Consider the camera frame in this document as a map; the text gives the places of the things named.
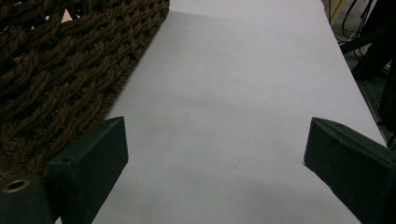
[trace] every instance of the woven basket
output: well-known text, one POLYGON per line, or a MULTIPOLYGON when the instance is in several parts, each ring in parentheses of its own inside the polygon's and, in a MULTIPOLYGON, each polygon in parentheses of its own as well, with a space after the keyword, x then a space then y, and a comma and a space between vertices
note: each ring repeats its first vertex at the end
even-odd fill
POLYGON ((0 181, 42 174, 103 119, 168 10, 169 0, 0 0, 0 181))

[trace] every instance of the brown wicker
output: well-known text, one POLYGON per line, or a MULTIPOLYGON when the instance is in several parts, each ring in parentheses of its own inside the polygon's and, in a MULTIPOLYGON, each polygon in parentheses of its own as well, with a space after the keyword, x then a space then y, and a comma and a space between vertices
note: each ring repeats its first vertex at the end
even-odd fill
POLYGON ((0 181, 99 122, 164 21, 169 0, 0 0, 0 181), (73 20, 62 22, 64 13, 73 20))

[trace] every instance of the metal grommet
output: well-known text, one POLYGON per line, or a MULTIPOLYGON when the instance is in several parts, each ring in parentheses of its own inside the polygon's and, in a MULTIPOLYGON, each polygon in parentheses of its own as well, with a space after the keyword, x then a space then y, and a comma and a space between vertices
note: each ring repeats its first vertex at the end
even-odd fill
POLYGON ((19 179, 19 180, 14 180, 11 183, 7 184, 6 186, 3 187, 3 192, 4 193, 13 193, 17 192, 21 189, 26 188, 30 184, 29 179, 19 179))

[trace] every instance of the white backdrop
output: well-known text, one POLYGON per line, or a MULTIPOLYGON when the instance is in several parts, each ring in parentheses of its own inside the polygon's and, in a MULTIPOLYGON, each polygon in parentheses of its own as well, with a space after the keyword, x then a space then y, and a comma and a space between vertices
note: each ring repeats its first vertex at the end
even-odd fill
POLYGON ((173 0, 109 118, 130 162, 94 223, 359 223, 303 164, 312 117, 384 144, 319 0, 173 0))

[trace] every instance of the rope weave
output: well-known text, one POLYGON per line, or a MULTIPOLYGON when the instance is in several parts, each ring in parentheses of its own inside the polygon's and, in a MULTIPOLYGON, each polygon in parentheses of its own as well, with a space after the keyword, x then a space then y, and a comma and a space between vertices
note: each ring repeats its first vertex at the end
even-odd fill
POLYGON ((0 181, 42 174, 103 119, 168 10, 169 0, 0 0, 0 181))

